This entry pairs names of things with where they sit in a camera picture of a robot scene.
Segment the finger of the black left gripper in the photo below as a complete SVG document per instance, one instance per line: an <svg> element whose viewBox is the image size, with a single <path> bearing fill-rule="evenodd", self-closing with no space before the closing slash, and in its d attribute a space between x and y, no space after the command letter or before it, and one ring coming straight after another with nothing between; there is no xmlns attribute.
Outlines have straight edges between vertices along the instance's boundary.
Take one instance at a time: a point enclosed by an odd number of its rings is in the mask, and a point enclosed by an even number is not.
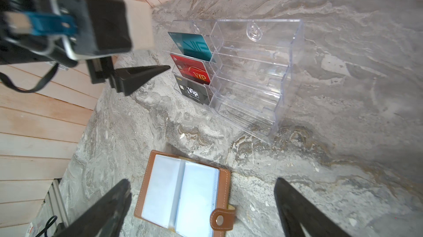
<svg viewBox="0 0 423 237"><path fill-rule="evenodd" d="M131 68L119 68L113 70L109 77L109 83L117 93L130 96L149 80L171 67L168 65L139 66Z"/></svg>

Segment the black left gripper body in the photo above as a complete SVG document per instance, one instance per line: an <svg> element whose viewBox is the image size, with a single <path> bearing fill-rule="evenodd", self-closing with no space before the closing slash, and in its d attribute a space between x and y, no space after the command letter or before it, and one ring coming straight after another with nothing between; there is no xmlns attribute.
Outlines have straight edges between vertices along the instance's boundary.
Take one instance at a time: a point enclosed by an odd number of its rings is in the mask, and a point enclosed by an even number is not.
<svg viewBox="0 0 423 237"><path fill-rule="evenodd" d="M1 64L54 61L53 68L39 81L41 84L49 83L60 65L77 65L56 44L58 36L75 32L76 22L69 14L61 17L39 12L35 0L1 0Z"/></svg>

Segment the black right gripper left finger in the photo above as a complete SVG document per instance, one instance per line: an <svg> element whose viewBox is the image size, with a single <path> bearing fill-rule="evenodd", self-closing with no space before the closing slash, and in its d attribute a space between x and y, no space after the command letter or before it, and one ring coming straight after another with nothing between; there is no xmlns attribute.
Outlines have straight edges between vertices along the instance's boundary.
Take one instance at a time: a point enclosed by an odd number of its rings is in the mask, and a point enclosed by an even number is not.
<svg viewBox="0 0 423 237"><path fill-rule="evenodd" d="M122 179L57 237L118 237L132 201L131 183Z"/></svg>

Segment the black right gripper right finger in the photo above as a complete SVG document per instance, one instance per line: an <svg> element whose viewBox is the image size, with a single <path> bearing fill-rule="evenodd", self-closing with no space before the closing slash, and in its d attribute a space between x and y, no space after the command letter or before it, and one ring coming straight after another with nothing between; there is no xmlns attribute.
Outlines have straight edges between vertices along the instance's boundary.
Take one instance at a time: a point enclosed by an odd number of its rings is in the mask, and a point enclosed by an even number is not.
<svg viewBox="0 0 423 237"><path fill-rule="evenodd" d="M286 237L349 236L282 177L276 180L274 197Z"/></svg>

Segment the brown leather card holder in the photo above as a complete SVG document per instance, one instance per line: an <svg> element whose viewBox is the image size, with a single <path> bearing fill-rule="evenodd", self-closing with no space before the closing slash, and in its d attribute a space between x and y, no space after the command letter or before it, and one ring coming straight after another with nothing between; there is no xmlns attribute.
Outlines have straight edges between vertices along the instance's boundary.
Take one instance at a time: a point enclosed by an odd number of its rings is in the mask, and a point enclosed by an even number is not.
<svg viewBox="0 0 423 237"><path fill-rule="evenodd" d="M151 151L134 216L182 237L223 237L235 224L231 172Z"/></svg>

